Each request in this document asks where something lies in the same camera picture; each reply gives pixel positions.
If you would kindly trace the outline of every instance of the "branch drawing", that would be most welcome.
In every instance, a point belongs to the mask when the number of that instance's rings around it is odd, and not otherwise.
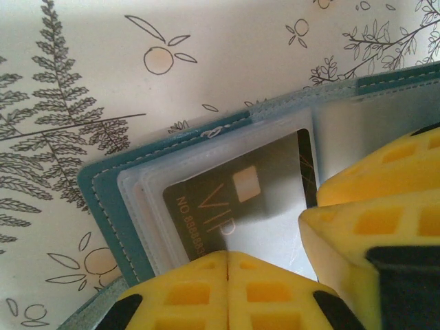
[[[5,62],[6,59],[0,56],[0,65]],[[30,117],[35,113],[32,109],[5,111],[7,107],[29,98],[26,93],[20,91],[3,91],[8,88],[9,85],[13,85],[20,79],[22,79],[22,76],[19,76],[18,74],[0,75],[0,139],[20,135],[21,133],[16,128],[16,125],[23,119]]]
[[[169,50],[170,47],[179,45],[191,37],[191,35],[185,34],[176,36],[169,42],[166,42],[165,38],[160,34],[160,32],[144,19],[132,15],[125,15],[125,18],[150,34],[153,38],[161,41],[165,46],[150,47],[150,49],[148,49],[144,54],[144,65],[148,72],[156,76],[166,74],[173,67],[175,58],[184,62],[197,63],[197,60],[188,54],[181,52],[172,53]]]
[[[357,65],[343,74],[338,72],[338,66],[333,56],[324,59],[324,65],[319,65],[311,70],[310,80],[313,85],[321,85],[327,82],[335,82],[348,78],[354,78],[362,67],[367,67],[368,74],[373,74],[375,68],[381,65],[387,70],[396,70],[405,67],[405,58],[408,55],[415,55],[417,51],[417,37],[421,31],[430,29],[428,37],[428,55],[416,62],[416,64],[426,64],[435,61],[440,50],[440,32],[438,26],[440,22],[440,1],[438,0],[418,0],[415,12],[424,12],[420,26],[417,29],[408,31],[405,27],[399,27],[401,36],[394,41],[389,33],[390,22],[387,21],[379,25],[377,20],[373,24],[365,25],[363,29],[358,26],[351,32],[342,35],[347,38],[348,44],[344,47],[353,52]]]

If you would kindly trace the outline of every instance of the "leaf drawing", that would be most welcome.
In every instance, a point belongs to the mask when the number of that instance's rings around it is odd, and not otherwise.
[[[294,43],[295,38],[296,38],[296,34],[295,34],[293,37],[290,38],[290,40],[289,40],[289,45],[291,45],[292,43]]]
[[[24,327],[33,328],[33,327],[45,327],[46,325],[49,325],[49,323],[43,321],[30,320],[30,321],[23,321],[21,325],[23,325]]]
[[[34,206],[28,205],[26,203],[22,203],[20,201],[16,201],[12,198],[0,199],[0,209],[19,211],[19,212],[28,212],[28,213],[40,213],[41,212],[41,210],[39,210],[38,208],[35,208]]]
[[[10,215],[0,214],[0,226],[28,227],[30,222],[11,217]]]
[[[202,107],[205,108],[208,111],[212,111],[212,112],[219,112],[218,108],[209,105],[209,104],[202,104]]]
[[[185,62],[197,63],[197,60],[195,58],[184,53],[175,53],[174,56],[177,57],[179,60]]]
[[[307,48],[307,44],[305,43],[304,40],[302,40],[301,38],[298,38],[298,41],[304,48]]]
[[[25,141],[19,142],[18,144],[15,144],[11,147],[11,149],[13,151],[36,151],[45,147],[46,145],[46,139],[41,135],[37,135]]]
[[[34,158],[14,153],[0,153],[0,162],[18,163],[36,170],[43,170],[43,167]]]
[[[82,281],[84,278],[85,278],[84,274],[72,274],[72,275],[64,275],[64,276],[49,278],[46,280],[46,282],[58,283],[58,284],[70,284],[70,283]]]
[[[86,233],[86,235],[84,235],[84,237],[81,239],[79,245],[78,245],[78,250],[84,251],[87,246],[89,245],[90,242],[90,236],[91,236],[91,232]]]
[[[0,243],[15,242],[16,240],[17,240],[16,237],[6,236],[6,235],[3,235],[3,234],[0,234]]]
[[[26,181],[18,179],[16,177],[0,176],[0,188],[19,191],[21,193],[28,194],[38,199],[44,199],[46,201],[49,201],[53,198],[48,192],[44,191],[43,189],[40,189],[39,187],[29,184]]]
[[[185,40],[188,39],[189,37],[190,37],[189,34],[184,35],[184,36],[175,36],[174,38],[172,38],[172,39],[168,42],[168,46],[172,47],[172,46],[179,45],[182,41],[185,41]]]
[[[86,284],[87,284],[87,280],[84,280],[84,281],[80,284],[80,287],[78,288],[78,291],[83,290],[83,289],[85,288]]]
[[[295,30],[294,30],[292,27],[288,26],[287,24],[286,24],[286,29],[287,29],[287,31],[289,31],[290,33],[292,33],[292,34],[296,34]]]
[[[48,253],[52,259],[54,259],[57,263],[63,265],[64,267],[70,268],[71,270],[79,270],[80,265],[74,259],[69,256],[64,256],[62,254],[57,253]]]
[[[19,315],[19,306],[17,305],[17,302],[14,299],[6,298],[6,303],[9,306],[11,314],[17,317]]]
[[[148,32],[151,36],[155,37],[156,39],[159,39],[161,42],[163,43],[166,42],[165,38],[149,22],[132,15],[125,15],[125,18],[130,20],[132,23],[136,24],[139,28],[143,29],[145,32]]]

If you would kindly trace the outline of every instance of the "card holder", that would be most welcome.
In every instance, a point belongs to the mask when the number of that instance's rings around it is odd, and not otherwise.
[[[210,251],[201,251],[201,240],[196,243],[193,241],[195,233],[189,232],[189,228],[179,229],[180,225],[176,222],[178,216],[182,215],[180,207],[186,205],[185,201],[190,209],[196,210],[191,216],[193,220],[198,218],[197,224],[194,221],[194,226],[197,226],[199,232],[199,227],[204,231],[210,228],[204,227],[204,222],[222,213],[203,213],[206,208],[198,207],[198,200],[209,196],[209,192],[218,187],[208,187],[206,182],[220,184],[220,178],[227,177],[228,182],[224,182],[224,186],[228,187],[229,193],[225,196],[234,196],[233,202],[236,206],[257,200],[265,189],[261,182],[265,175],[258,171],[258,166],[252,166],[258,160],[266,160],[272,166],[278,162],[270,162],[269,151],[263,151],[260,157],[252,153],[256,151],[258,154],[259,148],[279,142],[290,135],[294,140],[293,136],[296,136],[296,143],[284,148],[281,156],[286,159],[291,157],[289,163],[297,166],[296,170],[292,167],[290,173],[290,177],[295,177],[295,180],[284,180],[279,168],[269,171],[273,173],[269,179],[274,179],[277,175],[282,177],[278,181],[275,179],[278,182],[277,191],[285,184],[284,189],[288,193],[281,194],[284,197],[294,196],[287,205],[298,204],[301,209],[313,206],[316,185],[320,181],[361,159],[374,148],[409,131],[440,121],[439,81],[440,64],[433,63],[294,92],[164,140],[89,164],[80,171],[78,183],[123,276],[129,285],[135,285]],[[292,120],[295,117],[303,118],[304,121]],[[288,123],[289,118],[291,122],[287,126],[291,130],[281,134],[282,130],[277,128],[280,123]],[[274,124],[272,130],[265,131],[271,123]],[[245,143],[246,132],[250,135]],[[245,162],[241,162],[243,156],[246,156]],[[301,193],[299,190],[290,191],[295,187],[300,187]],[[191,198],[181,199],[179,205],[183,192]],[[220,200],[213,204],[222,203],[226,202]],[[275,201],[272,200],[269,204],[271,206]],[[283,205],[278,205],[277,208],[283,209]],[[263,218],[261,215],[265,212],[250,208],[247,215],[253,215],[253,221],[242,217],[245,219],[243,223],[275,223],[270,217],[255,221],[256,218]],[[285,212],[284,215],[290,217],[290,220],[279,225],[279,232],[283,233],[283,226],[287,226],[285,231],[293,233],[297,219],[293,213],[288,215]],[[214,224],[213,221],[217,219],[219,218],[209,221],[208,224]],[[228,241],[232,235],[225,235],[228,233],[228,226],[224,222],[228,219],[225,218],[221,222],[223,225],[216,227],[217,236],[207,236],[203,247],[209,244],[212,244],[212,249],[235,247],[233,242]],[[243,240],[249,242],[249,246],[245,244],[242,248],[249,248],[250,254],[272,263],[284,260],[288,254],[287,250],[281,250],[278,258],[274,257],[282,244],[291,244],[291,253],[302,249],[301,246],[299,250],[293,247],[295,238],[281,235],[276,240],[276,235],[269,234],[267,228],[260,232],[247,232],[248,236],[243,236],[243,233],[239,236],[245,237]],[[264,245],[265,239],[271,236],[271,244],[266,242]],[[220,242],[217,245],[213,243],[216,239]],[[280,266],[289,268],[298,262],[307,268],[308,261],[305,259],[302,262],[300,253],[293,253],[289,258],[287,264],[281,263]],[[297,272],[307,271],[293,267],[291,270]]]
[[[239,250],[313,278],[292,221],[316,204],[310,132],[305,109],[121,171],[118,187],[155,275]]]

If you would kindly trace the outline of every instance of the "yellow foam block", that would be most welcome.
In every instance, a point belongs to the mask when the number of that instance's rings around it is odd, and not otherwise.
[[[214,252],[130,288],[142,303],[126,330],[227,330],[227,253]]]
[[[329,287],[285,269],[247,254],[230,254],[230,329],[333,329],[314,299],[316,291],[336,296]]]
[[[97,330],[364,330],[329,287],[214,252],[126,291]]]
[[[319,281],[335,289],[368,330],[381,329],[381,308],[382,322],[393,319],[396,323],[404,315],[416,319],[417,313],[411,315],[411,304],[417,307],[432,298],[429,290],[424,292],[431,284],[414,289],[410,298],[405,294],[425,278],[431,281],[430,276],[438,276],[436,255],[440,250],[432,247],[440,246],[440,189],[313,208],[301,214],[299,224],[302,243]],[[380,289],[381,270],[387,271],[388,282],[382,278]],[[394,294],[389,293],[392,287],[396,288]],[[417,300],[416,292],[424,297]],[[386,305],[384,294],[394,307]],[[396,316],[392,309],[398,309],[398,304],[403,304],[406,312],[398,310]],[[433,306],[438,303],[426,308],[425,319],[440,312],[433,311]]]
[[[318,205],[440,188],[440,127],[422,129],[382,147],[328,179]]]

